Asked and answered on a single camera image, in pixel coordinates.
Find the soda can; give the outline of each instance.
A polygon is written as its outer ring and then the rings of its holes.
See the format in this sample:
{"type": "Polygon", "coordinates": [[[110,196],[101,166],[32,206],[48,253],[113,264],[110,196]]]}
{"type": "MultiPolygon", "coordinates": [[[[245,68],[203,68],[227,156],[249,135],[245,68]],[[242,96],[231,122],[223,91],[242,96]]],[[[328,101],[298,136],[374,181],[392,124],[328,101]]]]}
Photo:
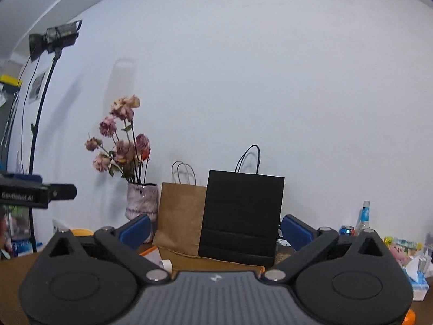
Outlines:
{"type": "Polygon", "coordinates": [[[340,235],[354,236],[355,228],[353,226],[342,226],[338,233],[340,235]]]}

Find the green leaf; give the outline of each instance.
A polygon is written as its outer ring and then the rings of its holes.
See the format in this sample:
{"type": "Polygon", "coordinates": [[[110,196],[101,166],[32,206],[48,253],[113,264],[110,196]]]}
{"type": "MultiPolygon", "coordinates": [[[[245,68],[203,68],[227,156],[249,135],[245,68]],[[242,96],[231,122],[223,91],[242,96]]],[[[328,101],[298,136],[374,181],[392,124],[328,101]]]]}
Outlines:
{"type": "Polygon", "coordinates": [[[126,126],[124,129],[122,129],[125,132],[129,132],[131,129],[133,128],[133,124],[130,124],[128,126],[126,126]]]}

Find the table surface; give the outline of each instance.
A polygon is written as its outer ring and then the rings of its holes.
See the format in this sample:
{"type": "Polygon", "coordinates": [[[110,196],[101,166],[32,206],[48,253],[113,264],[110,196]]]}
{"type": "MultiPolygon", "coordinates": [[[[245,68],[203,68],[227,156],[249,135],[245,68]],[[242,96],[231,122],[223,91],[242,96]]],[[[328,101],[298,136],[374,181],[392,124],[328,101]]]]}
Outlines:
{"type": "MultiPolygon", "coordinates": [[[[146,250],[143,245],[139,251],[146,250]]],[[[282,247],[278,250],[276,262],[292,254],[293,250],[282,247]]],[[[37,254],[22,256],[0,262],[0,322],[4,325],[29,325],[18,301],[18,290],[25,274],[33,265],[37,254]]],[[[413,302],[416,325],[433,325],[433,277],[429,279],[430,290],[423,302],[413,302]]]]}

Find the orange part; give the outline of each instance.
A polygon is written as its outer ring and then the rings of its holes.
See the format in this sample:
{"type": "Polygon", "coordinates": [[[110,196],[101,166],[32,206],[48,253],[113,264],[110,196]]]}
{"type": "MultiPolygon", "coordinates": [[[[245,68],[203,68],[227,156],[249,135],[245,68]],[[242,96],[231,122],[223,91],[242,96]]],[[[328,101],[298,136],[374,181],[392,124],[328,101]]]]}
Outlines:
{"type": "Polygon", "coordinates": [[[404,317],[401,325],[414,325],[415,324],[415,312],[412,309],[409,309],[408,313],[404,317]]]}

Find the pink flower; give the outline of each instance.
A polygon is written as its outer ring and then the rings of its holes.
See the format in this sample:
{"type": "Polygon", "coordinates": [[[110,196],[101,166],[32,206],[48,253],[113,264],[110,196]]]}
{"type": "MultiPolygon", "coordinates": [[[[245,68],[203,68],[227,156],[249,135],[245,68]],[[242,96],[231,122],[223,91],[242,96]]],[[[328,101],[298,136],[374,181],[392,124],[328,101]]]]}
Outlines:
{"type": "Polygon", "coordinates": [[[150,146],[147,146],[147,148],[141,152],[141,161],[147,160],[149,156],[150,156],[150,146]]]}
{"type": "Polygon", "coordinates": [[[114,116],[109,115],[105,117],[100,123],[99,123],[99,131],[102,135],[105,137],[112,137],[114,133],[116,132],[117,127],[116,123],[114,122],[114,116]]]}
{"type": "Polygon", "coordinates": [[[90,138],[89,140],[86,140],[86,143],[84,146],[89,152],[94,151],[95,149],[98,149],[102,145],[102,140],[97,139],[95,137],[90,138]]]}
{"type": "Polygon", "coordinates": [[[131,95],[129,98],[124,98],[123,101],[131,109],[136,109],[137,107],[140,107],[140,99],[135,95],[131,95]]]}
{"type": "Polygon", "coordinates": [[[149,138],[144,134],[139,134],[136,138],[137,152],[140,154],[149,147],[149,138]]]}
{"type": "Polygon", "coordinates": [[[93,167],[96,171],[104,172],[108,170],[108,166],[111,163],[111,159],[105,155],[103,152],[100,152],[98,156],[93,160],[93,167]]]}
{"type": "Polygon", "coordinates": [[[131,122],[134,118],[134,111],[126,104],[117,104],[116,101],[111,105],[110,114],[122,121],[126,119],[131,122]]]}
{"type": "Polygon", "coordinates": [[[134,144],[130,142],[125,142],[123,140],[118,140],[116,142],[116,156],[114,161],[119,165],[125,165],[130,163],[136,156],[136,151],[134,144]]]}

